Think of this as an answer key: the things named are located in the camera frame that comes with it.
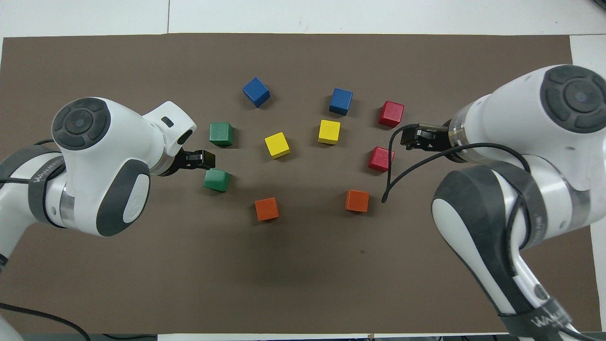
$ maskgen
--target brown paper mat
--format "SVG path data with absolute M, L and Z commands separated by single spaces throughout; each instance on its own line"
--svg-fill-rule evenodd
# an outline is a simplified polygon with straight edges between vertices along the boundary
M 445 333 L 504 331 L 493 307 L 444 243 L 430 214 L 439 160 L 380 204 L 385 174 L 366 167 L 403 123 L 443 123 L 470 101 L 543 66 L 571 63 L 566 36 L 188 34 L 7 38 L 0 72 L 0 157 L 50 137 L 54 114 L 83 96 L 145 114 L 172 100 L 198 124 L 186 149 L 207 149 L 233 175 L 219 194 L 204 171 L 152 179 L 143 216 L 99 238 L 35 225 L 0 280 L 0 300 L 57 314 L 91 333 Z M 258 76 L 271 99 L 242 93 Z M 327 111 L 334 87 L 350 112 Z M 341 122 L 335 146 L 321 119 Z M 208 142 L 228 121 L 235 144 Z M 284 132 L 290 155 L 272 160 L 264 138 Z M 395 170 L 427 157 L 396 148 Z M 344 209 L 349 189 L 370 210 Z M 253 202 L 276 197 L 280 217 L 256 221 Z M 588 229 L 524 252 L 584 331 L 600 328 Z M 3 312 L 21 332 L 67 331 Z

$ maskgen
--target wooden block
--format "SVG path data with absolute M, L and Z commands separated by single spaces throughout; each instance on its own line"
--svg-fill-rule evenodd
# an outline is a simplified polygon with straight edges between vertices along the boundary
M 286 142 L 286 137 L 284 136 L 283 132 L 266 137 L 265 144 L 267 145 L 269 154 L 274 159 L 283 157 L 284 155 L 290 153 L 290 148 L 288 147 L 288 143 Z
M 341 122 L 322 120 L 320 121 L 320 134 L 318 142 L 327 144 L 337 144 L 339 141 L 339 130 Z
M 353 92 L 339 89 L 336 87 L 333 91 L 333 97 L 330 100 L 328 111 L 338 113 L 339 115 L 347 115 Z
M 369 198 L 370 194 L 368 192 L 354 191 L 353 189 L 350 189 L 347 191 L 345 209 L 354 212 L 368 212 Z
M 204 177 L 204 187 L 214 189 L 219 192 L 227 191 L 227 186 L 229 185 L 229 179 L 231 175 L 219 169 L 209 169 L 206 171 L 206 176 Z
M 257 77 L 254 77 L 248 82 L 248 84 L 242 88 L 242 91 L 244 91 L 246 97 L 248 97 L 257 108 L 265 103 L 270 97 L 269 89 Z
M 211 123 L 208 140 L 215 146 L 231 146 L 233 144 L 233 127 L 226 122 Z
M 402 121 L 402 113 L 404 113 L 404 105 L 392 101 L 385 101 L 383 108 L 381 108 L 379 124 L 393 128 Z
M 257 210 L 257 219 L 259 221 L 278 218 L 278 203 L 275 198 L 267 198 L 255 201 L 255 209 Z
M 372 169 L 376 169 L 377 171 L 386 172 L 389 164 L 387 162 L 387 154 L 389 150 L 381 147 L 375 147 L 373 149 L 372 154 L 370 155 L 370 161 L 368 162 L 368 166 Z M 396 155 L 396 152 L 391 152 L 391 161 L 393 162 L 393 157 Z

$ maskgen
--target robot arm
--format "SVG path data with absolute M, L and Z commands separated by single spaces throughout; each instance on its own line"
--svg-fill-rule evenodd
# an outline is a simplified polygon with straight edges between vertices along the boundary
M 37 221 L 108 237 L 140 216 L 151 175 L 213 168 L 213 154 L 181 147 L 195 130 L 172 102 L 144 116 L 103 98 L 66 105 L 52 124 L 60 152 L 35 145 L 0 163 L 0 272 Z M 22 340 L 1 316 L 0 339 Z
M 578 337 L 519 250 L 606 215 L 604 127 L 604 79 L 582 67 L 551 66 L 474 101 L 443 126 L 402 128 L 407 149 L 492 143 L 524 154 L 530 173 L 495 148 L 450 154 L 480 165 L 448 174 L 432 203 L 445 241 L 521 339 Z

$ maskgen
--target yellow cube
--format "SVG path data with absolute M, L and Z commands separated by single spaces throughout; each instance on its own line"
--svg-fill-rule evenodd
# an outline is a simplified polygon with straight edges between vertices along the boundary
M 266 137 L 265 144 L 267 145 L 271 158 L 283 157 L 290 153 L 290 148 L 288 148 L 288 143 L 286 142 L 286 137 L 284 137 L 283 132 Z
M 318 142 L 337 144 L 339 141 L 339 130 L 341 129 L 341 122 L 322 120 L 320 121 L 320 134 L 318 135 Z

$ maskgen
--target red cube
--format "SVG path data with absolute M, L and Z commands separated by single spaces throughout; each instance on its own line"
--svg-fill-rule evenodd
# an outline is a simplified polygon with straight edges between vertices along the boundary
M 385 104 L 383 104 L 383 108 L 381 109 L 379 124 L 393 128 L 402 121 L 402 113 L 404 113 L 404 105 L 392 101 L 385 101 Z
M 387 161 L 387 154 L 389 150 L 381 147 L 375 147 L 373 149 L 373 153 L 370 155 L 370 161 L 368 162 L 368 166 L 372 169 L 376 169 L 377 171 L 386 172 L 389 164 Z M 396 152 L 391 152 L 391 161 L 393 162 L 393 157 L 396 155 Z

